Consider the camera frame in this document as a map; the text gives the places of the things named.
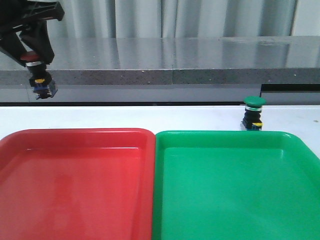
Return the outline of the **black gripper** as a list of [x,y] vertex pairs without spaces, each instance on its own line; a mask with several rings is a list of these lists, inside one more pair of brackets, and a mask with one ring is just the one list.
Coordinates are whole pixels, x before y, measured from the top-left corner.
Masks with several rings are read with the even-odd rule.
[[55,54],[49,40],[46,20],[61,21],[64,15],[63,7],[58,1],[2,0],[0,30],[9,32],[28,25],[19,36],[31,51],[26,50],[15,32],[0,34],[0,51],[22,67],[26,67],[25,61],[51,64]]

